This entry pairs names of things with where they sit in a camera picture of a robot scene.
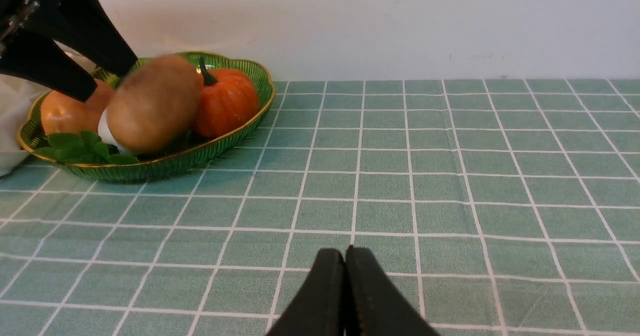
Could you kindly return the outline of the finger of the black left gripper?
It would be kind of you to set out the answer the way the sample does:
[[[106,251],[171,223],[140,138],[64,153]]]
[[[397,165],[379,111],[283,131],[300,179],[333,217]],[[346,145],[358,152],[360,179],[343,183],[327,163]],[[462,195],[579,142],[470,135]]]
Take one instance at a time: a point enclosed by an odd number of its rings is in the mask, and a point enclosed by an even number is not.
[[[54,40],[23,29],[1,40],[0,71],[86,101],[98,84]]]
[[[98,67],[119,77],[138,57],[112,24],[99,0],[35,0],[30,31],[80,52]]]

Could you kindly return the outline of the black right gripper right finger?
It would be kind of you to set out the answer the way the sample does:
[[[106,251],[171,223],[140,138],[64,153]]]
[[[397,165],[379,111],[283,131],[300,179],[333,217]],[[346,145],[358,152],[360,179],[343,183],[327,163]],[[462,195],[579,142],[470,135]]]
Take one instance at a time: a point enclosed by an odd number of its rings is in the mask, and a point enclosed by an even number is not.
[[[346,251],[346,336],[437,336],[403,297],[368,248]]]

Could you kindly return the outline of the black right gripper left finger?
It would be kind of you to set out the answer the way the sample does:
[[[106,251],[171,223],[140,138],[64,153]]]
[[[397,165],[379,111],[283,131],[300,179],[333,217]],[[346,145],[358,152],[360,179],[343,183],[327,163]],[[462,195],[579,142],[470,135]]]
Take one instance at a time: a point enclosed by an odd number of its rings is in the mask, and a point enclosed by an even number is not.
[[[342,336],[345,262],[334,248],[318,251],[310,272],[268,336]]]

